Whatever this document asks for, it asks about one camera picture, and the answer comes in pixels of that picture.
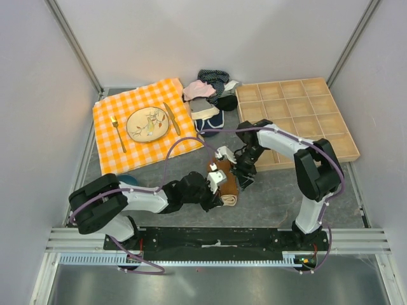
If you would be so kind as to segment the brown underwear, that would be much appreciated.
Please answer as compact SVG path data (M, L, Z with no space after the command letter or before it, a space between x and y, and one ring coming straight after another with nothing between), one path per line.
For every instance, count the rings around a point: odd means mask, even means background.
M238 200L238 187L236 177L231 172L231 163L227 160L213 158L207 166L207 171L212 172L211 164L215 164L218 170L222 170L226 175L226 181L219 187L218 195L223 201L223 205L234 207Z

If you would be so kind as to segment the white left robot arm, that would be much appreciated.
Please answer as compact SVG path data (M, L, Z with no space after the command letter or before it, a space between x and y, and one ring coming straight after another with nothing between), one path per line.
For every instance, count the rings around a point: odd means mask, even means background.
M171 214L185 204L200 205L206 212L223 205L217 194L226 175L218 170L206 177L190 172L181 180L173 180L159 187L134 185L134 179L119 179L108 173L69 195L72 214L69 222L80 234L102 233L113 236L126 250L139 244L139 233L127 211L146 211Z

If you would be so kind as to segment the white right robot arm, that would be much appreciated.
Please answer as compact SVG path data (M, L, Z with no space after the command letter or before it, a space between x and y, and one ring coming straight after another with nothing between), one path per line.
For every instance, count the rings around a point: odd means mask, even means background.
M291 242L298 250L306 250L314 243L313 233L322 227L329 200L343 191L344 174L333 146L325 138L300 138L267 119L255 124L240 123L236 135L244 146L235 152L236 163L231 172L242 190L254 182L255 163L265 151L275 151L294 162L303 199L293 222Z

